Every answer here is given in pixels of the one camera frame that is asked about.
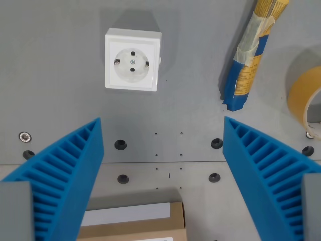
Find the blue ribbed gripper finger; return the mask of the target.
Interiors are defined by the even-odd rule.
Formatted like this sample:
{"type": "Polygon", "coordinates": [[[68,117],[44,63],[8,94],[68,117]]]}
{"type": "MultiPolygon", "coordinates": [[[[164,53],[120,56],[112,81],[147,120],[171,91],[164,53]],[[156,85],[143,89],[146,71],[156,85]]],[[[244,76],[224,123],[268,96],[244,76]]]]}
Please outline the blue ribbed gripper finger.
{"type": "Polygon", "coordinates": [[[224,118],[223,155],[261,240],[303,240],[301,182],[320,165],[281,141],[224,118]]]}
{"type": "Polygon", "coordinates": [[[35,240],[76,240],[104,157],[101,119],[74,130],[2,179],[31,186],[35,240]]]}

